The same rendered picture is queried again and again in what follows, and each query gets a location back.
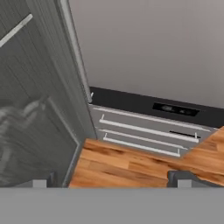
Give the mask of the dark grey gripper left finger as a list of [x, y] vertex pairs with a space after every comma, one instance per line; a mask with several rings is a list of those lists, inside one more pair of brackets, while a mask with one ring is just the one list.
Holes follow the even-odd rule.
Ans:
[[22, 188], [51, 188], [57, 186], [57, 173], [51, 172], [47, 173], [41, 178], [33, 178], [22, 184], [17, 185], [17, 187]]

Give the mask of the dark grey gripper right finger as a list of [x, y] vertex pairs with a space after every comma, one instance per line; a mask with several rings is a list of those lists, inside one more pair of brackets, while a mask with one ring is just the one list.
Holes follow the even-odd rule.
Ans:
[[221, 187], [215, 183], [202, 180], [190, 171], [168, 171], [167, 187], [173, 188], [205, 188], [205, 187]]

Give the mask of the grey fridge door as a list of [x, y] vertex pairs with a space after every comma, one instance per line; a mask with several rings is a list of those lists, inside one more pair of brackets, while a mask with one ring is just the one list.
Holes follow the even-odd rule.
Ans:
[[67, 186], [95, 134], [62, 11], [65, 0], [0, 0], [0, 187], [57, 173]]

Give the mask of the grey oven drawer front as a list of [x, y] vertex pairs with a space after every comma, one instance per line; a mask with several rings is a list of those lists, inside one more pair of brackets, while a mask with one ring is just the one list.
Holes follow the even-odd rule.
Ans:
[[150, 151], [175, 158], [180, 158], [189, 151], [188, 148], [175, 143], [161, 142], [141, 136], [116, 132], [113, 130], [99, 129], [97, 131], [97, 135], [101, 140], [106, 142], [120, 144], [123, 146], [143, 151]]

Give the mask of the grey oven door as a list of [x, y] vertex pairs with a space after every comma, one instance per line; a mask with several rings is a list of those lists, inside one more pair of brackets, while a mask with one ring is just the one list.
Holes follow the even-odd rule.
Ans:
[[[195, 124], [177, 122], [169, 119], [158, 118], [149, 115], [140, 115], [132, 112], [127, 112], [123, 110], [104, 108], [102, 106], [95, 106], [93, 104], [89, 105], [90, 112], [94, 120], [94, 125], [98, 130], [113, 130], [116, 132], [122, 132], [126, 134], [135, 135], [138, 137], [145, 137], [153, 140], [158, 140], [161, 142], [182, 145], [188, 149], [202, 143], [208, 137], [210, 137], [214, 132], [215, 128], [207, 126], [199, 126]], [[187, 142], [171, 137], [158, 136], [150, 133], [145, 133], [132, 129], [125, 129], [116, 126], [111, 126], [103, 123], [99, 123], [99, 120], [104, 114], [105, 120], [110, 120], [118, 123], [126, 123], [130, 125], [135, 125], [138, 127], [143, 127], [152, 130], [160, 130], [172, 134], [178, 134], [186, 137], [193, 137], [199, 139], [199, 143]]]

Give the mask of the black oven control panel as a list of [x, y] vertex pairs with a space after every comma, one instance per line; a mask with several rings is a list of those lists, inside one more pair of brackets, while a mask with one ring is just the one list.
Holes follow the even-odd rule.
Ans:
[[224, 126], [224, 108], [208, 107], [100, 87], [91, 87], [90, 91], [93, 94], [92, 103], [96, 106], [194, 123], [217, 129]]

